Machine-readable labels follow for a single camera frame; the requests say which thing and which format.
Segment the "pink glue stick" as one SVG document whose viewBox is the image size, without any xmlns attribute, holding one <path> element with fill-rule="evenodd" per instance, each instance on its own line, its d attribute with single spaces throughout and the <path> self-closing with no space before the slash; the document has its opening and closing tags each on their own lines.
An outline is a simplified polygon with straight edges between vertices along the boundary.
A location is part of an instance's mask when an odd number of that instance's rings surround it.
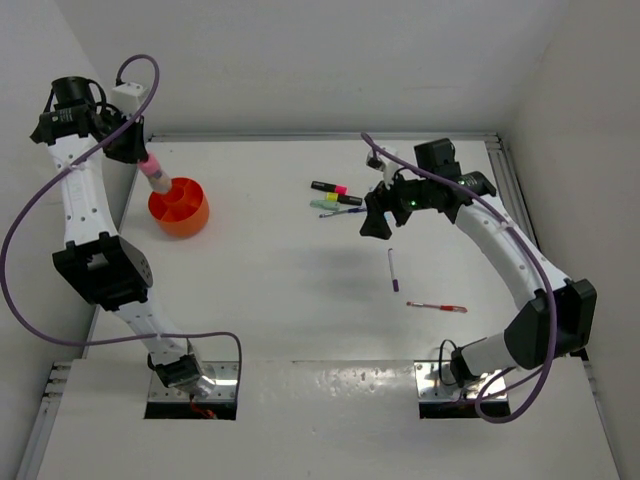
<svg viewBox="0 0 640 480">
<path fill-rule="evenodd" d="M 138 170 L 146 177 L 153 192 L 166 195 L 172 188 L 171 177 L 162 169 L 153 153 L 149 153 L 145 161 L 137 164 Z"/>
</svg>

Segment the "red gel pen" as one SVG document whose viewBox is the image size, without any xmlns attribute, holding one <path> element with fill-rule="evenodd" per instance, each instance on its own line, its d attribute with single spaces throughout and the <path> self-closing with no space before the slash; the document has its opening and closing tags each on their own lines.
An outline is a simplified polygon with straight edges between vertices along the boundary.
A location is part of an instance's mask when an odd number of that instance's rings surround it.
<svg viewBox="0 0 640 480">
<path fill-rule="evenodd" d="M 462 314 L 465 314 L 468 312 L 468 309 L 466 307 L 456 306 L 456 305 L 428 304 L 428 303 L 407 301 L 406 306 L 413 307 L 413 308 L 427 308 L 427 309 L 434 309 L 434 310 L 462 313 Z"/>
</svg>

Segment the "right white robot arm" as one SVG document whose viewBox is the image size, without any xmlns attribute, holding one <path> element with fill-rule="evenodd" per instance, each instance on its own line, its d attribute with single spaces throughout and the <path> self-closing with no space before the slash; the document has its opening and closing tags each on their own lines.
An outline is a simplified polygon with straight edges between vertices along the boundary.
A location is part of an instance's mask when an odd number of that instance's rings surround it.
<svg viewBox="0 0 640 480">
<path fill-rule="evenodd" d="M 549 358 L 583 349 L 590 337 L 597 293 L 586 279 L 572 280 L 544 259 L 523 234 L 488 178 L 465 173 L 447 139 L 415 146 L 415 178 L 401 170 L 409 165 L 391 150 L 372 145 L 368 167 L 382 181 L 365 197 L 363 237 L 387 240 L 392 231 L 385 215 L 403 226 L 412 213 L 433 209 L 467 235 L 508 287 L 517 316 L 499 334 L 454 349 L 447 378 L 459 387 L 485 373 L 509 368 L 534 370 Z"/>
</svg>

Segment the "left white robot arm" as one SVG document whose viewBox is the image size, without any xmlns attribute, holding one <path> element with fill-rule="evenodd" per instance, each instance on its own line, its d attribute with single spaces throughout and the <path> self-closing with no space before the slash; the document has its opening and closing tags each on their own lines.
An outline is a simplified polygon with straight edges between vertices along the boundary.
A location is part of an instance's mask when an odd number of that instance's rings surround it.
<svg viewBox="0 0 640 480">
<path fill-rule="evenodd" d="M 114 103 L 93 80 L 68 76 L 52 83 L 31 139 L 43 143 L 61 173 L 64 247 L 54 253 L 58 273 L 89 304 L 109 311 L 140 337 L 149 368 L 167 388 L 204 399 L 215 388 L 192 343 L 163 313 L 145 255 L 117 231 L 103 180 L 105 159 L 148 160 L 144 120 L 135 111 L 147 98 L 139 84 L 118 82 Z"/>
</svg>

